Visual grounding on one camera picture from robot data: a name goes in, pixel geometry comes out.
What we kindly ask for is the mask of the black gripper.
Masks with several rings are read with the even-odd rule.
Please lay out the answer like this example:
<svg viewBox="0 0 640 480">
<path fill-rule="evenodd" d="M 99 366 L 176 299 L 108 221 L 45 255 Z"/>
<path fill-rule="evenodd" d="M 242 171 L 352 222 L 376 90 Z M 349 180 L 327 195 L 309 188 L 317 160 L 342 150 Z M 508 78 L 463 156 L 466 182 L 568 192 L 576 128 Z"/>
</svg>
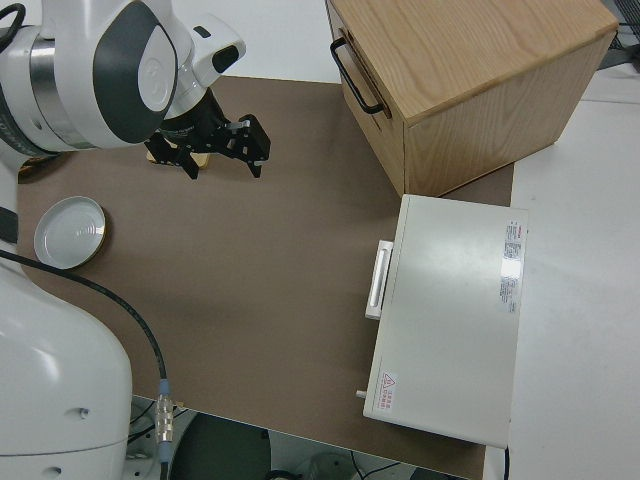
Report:
<svg viewBox="0 0 640 480">
<path fill-rule="evenodd" d="M 208 154 L 194 153 L 184 146 L 214 146 L 216 153 L 244 162 L 254 178 L 261 176 L 262 165 L 269 159 L 270 139 L 259 120 L 247 114 L 237 122 L 226 124 L 226 117 L 210 89 L 192 109 L 165 119 L 160 133 L 163 136 L 154 133 L 144 142 L 147 159 L 153 164 L 179 167 L 191 179 L 197 179 L 199 171 L 208 165 Z"/>
</svg>

